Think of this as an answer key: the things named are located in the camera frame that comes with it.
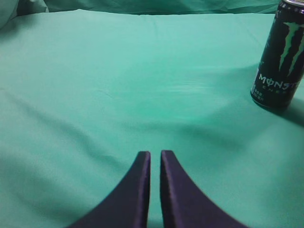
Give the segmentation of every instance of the black curved object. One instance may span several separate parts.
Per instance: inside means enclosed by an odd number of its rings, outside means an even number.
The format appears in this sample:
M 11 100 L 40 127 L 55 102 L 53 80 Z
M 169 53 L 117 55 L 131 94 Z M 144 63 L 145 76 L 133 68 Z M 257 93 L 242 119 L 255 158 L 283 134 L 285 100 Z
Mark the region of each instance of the black curved object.
M 246 228 L 208 199 L 173 151 L 161 152 L 160 194 L 164 228 Z
M 67 228 L 146 228 L 151 155 L 139 152 L 116 188 L 91 212 Z

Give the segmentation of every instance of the can lid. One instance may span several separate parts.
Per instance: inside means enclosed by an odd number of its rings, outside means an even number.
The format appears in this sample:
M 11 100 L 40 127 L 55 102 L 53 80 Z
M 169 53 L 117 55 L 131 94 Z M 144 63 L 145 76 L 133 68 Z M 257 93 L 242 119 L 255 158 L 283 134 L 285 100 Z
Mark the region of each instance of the can lid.
M 304 7 L 304 0 L 283 0 L 283 1 L 294 6 Z

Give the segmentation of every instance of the green claw logo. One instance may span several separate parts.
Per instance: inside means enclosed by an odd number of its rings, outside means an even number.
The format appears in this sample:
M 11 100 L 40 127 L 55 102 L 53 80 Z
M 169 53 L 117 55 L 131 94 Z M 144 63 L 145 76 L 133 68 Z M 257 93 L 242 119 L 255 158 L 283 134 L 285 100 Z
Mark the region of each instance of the green claw logo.
M 280 59 L 280 71 L 281 71 L 281 67 L 286 59 L 286 56 L 288 55 L 289 53 L 289 49 L 291 48 L 292 46 L 292 39 L 294 38 L 295 36 L 295 33 L 297 31 L 299 31 L 301 28 L 304 28 L 304 25 L 298 25 L 296 23 L 289 23 L 289 22 L 286 22 L 284 23 L 285 25 L 287 25 L 289 27 L 289 33 L 288 35 L 286 36 L 285 38 L 285 48 L 284 48 L 284 52 L 283 54 L 281 55 L 281 59 Z M 304 33 L 302 34 L 302 40 L 301 40 L 301 44 L 299 46 L 299 49 L 297 51 L 297 53 L 293 56 L 293 61 L 291 63 L 291 66 L 289 68 L 289 74 L 288 76 L 290 76 L 291 72 L 294 70 L 294 67 L 295 67 L 295 64 L 300 56 L 300 54 L 304 51 Z

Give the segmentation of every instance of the monster energy can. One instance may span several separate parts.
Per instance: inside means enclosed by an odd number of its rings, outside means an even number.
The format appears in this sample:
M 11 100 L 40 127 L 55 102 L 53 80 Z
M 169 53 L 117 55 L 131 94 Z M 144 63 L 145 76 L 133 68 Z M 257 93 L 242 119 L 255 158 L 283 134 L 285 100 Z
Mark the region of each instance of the monster energy can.
M 304 73 L 304 0 L 280 2 L 251 89 L 266 107 L 289 106 Z

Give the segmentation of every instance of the green fabric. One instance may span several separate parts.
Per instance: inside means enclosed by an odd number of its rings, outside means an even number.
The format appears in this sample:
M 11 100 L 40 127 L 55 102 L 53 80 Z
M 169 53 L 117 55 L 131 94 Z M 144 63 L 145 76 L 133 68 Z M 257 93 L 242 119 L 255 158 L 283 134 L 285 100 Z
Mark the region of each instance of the green fabric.
M 0 29 L 16 16 L 19 0 L 0 0 Z
M 48 7 L 43 0 L 19 0 L 17 15 L 32 13 L 48 13 Z
M 251 227 L 304 224 L 304 85 L 284 116 L 250 97 L 274 16 L 76 10 L 0 31 L 0 227 L 58 228 L 152 153 L 149 228 L 162 227 L 159 163 Z
M 50 12 L 94 10 L 127 14 L 274 13 L 279 0 L 45 0 Z

